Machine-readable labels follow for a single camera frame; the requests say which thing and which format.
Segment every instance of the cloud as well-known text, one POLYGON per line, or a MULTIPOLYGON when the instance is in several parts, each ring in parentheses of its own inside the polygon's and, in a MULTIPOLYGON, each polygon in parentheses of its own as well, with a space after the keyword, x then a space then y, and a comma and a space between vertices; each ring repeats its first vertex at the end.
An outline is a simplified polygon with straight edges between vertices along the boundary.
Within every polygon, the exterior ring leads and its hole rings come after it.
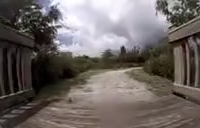
POLYGON ((156 16, 155 0, 54 0, 65 15, 57 42, 75 55, 98 56, 108 48, 144 47, 164 36, 165 18, 156 16))

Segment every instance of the sky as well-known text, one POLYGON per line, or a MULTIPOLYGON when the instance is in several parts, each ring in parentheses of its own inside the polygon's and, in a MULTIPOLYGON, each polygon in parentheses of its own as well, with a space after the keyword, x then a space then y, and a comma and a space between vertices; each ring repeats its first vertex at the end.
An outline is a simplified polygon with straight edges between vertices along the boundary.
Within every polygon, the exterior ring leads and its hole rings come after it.
POLYGON ((53 0, 70 29, 58 30, 56 43, 74 55, 99 56, 118 50, 156 43, 165 36, 167 23, 156 16, 155 0, 53 0))

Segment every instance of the bridge railing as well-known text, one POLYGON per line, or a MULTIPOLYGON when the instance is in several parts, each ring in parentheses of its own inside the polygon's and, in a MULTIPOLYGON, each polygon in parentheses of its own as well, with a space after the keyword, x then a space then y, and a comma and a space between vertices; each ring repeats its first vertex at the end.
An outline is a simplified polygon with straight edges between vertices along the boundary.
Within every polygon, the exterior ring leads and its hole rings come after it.
POLYGON ((33 97, 32 37, 0 24, 0 111, 33 97))
POLYGON ((200 100, 200 16, 169 32, 174 46, 173 91, 200 100))

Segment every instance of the road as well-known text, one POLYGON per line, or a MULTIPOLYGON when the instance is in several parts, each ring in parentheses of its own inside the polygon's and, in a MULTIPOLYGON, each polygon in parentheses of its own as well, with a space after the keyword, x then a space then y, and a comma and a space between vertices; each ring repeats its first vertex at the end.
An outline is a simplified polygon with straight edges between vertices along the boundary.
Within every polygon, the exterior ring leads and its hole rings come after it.
POLYGON ((196 128, 200 106, 168 96, 158 98, 125 74, 108 71, 74 88, 17 128, 196 128))

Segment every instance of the bridge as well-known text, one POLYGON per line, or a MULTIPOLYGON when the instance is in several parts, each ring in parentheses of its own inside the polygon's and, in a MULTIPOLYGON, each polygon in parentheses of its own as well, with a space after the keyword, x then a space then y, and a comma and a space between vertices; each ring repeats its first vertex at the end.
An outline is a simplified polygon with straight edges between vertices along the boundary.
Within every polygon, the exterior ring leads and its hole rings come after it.
MULTIPOLYGON (((170 44, 174 47, 173 93, 177 96, 171 95, 152 102, 137 104, 135 108, 127 111, 127 113, 132 111, 131 113, 135 115, 129 120, 129 124, 133 124, 132 127, 200 128, 200 16, 171 30, 169 39, 170 44)), ((0 111, 34 97, 31 83, 33 47, 32 37, 0 24, 0 111)), ((29 109, 35 104, 27 104, 22 109, 29 109)), ((79 123, 69 122, 70 124, 67 124, 67 122, 64 126, 100 127, 98 123, 101 121, 91 115, 89 110, 76 108, 76 111, 79 112, 65 114, 65 117, 61 115, 62 120, 57 120, 53 115, 49 118, 65 123, 65 120, 73 116, 74 120, 85 119, 87 122, 92 121, 92 123, 79 125, 79 123)), ((5 124, 4 121, 0 119, 0 128, 6 127, 3 124, 5 124)), ((33 125, 26 124, 24 127, 26 126, 35 128, 33 125)))

